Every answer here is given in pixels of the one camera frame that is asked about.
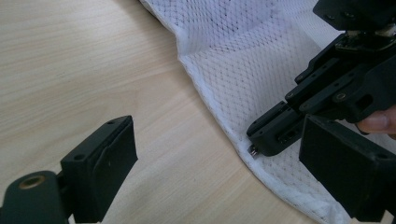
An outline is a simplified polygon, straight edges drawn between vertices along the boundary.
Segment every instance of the black bracket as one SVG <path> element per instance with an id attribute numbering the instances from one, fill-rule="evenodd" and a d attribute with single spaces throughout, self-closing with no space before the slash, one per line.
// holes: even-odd
<path id="1" fill-rule="evenodd" d="M 9 185 L 0 223 L 102 221 L 137 161 L 131 116 L 113 119 L 61 160 L 62 171 L 41 171 Z"/>
<path id="2" fill-rule="evenodd" d="M 335 120 L 396 105 L 396 3 L 319 0 L 314 12 L 346 32 L 295 78 L 286 103 L 250 125 L 250 154 L 275 156 L 303 137 L 300 161 L 351 217 L 395 216 L 396 156 Z"/>

